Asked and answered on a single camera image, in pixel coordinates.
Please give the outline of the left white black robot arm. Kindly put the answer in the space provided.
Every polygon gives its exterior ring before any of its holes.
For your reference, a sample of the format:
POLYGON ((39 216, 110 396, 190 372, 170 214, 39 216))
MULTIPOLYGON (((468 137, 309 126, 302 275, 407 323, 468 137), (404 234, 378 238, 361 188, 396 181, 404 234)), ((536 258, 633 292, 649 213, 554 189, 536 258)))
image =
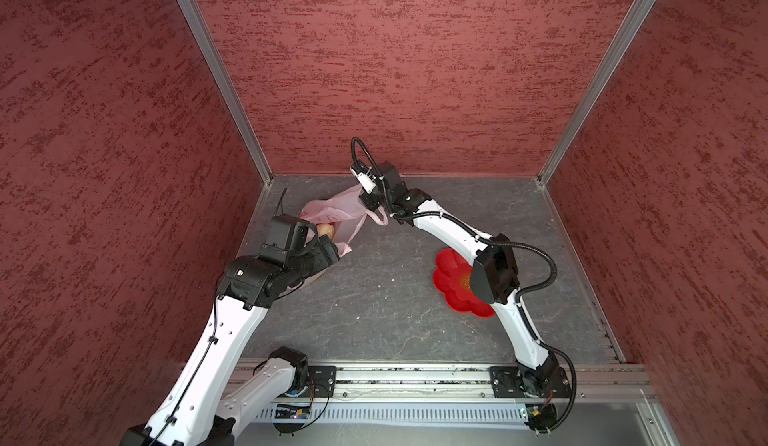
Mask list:
POLYGON ((313 388, 305 354, 280 347, 226 394, 240 357, 273 304, 342 257, 332 239, 298 217, 272 218, 258 254, 240 256, 219 280, 205 329, 166 399, 129 428, 123 445, 232 445, 257 415, 287 393, 313 388))

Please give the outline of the pink plastic bag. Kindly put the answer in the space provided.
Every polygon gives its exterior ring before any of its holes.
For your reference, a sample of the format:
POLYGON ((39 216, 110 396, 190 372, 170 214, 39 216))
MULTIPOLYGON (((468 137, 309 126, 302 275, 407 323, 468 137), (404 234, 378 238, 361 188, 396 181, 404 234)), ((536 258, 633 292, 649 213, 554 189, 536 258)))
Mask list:
POLYGON ((329 236, 343 257, 352 250, 351 242, 370 219, 378 226, 387 226, 389 221, 384 210, 378 207, 374 211, 363 205, 360 196, 363 188, 353 186, 327 200, 313 200, 301 210, 300 218, 314 224, 320 235, 324 235, 323 225, 333 227, 329 236))

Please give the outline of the beige fake fruit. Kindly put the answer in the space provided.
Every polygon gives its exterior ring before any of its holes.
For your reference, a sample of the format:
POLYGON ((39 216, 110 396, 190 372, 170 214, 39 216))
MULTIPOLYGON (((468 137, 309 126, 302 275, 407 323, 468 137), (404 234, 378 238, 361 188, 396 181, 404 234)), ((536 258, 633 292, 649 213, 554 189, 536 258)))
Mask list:
POLYGON ((331 223, 322 223, 316 226, 317 234, 319 237, 326 236, 329 240, 335 237, 335 227, 331 223))

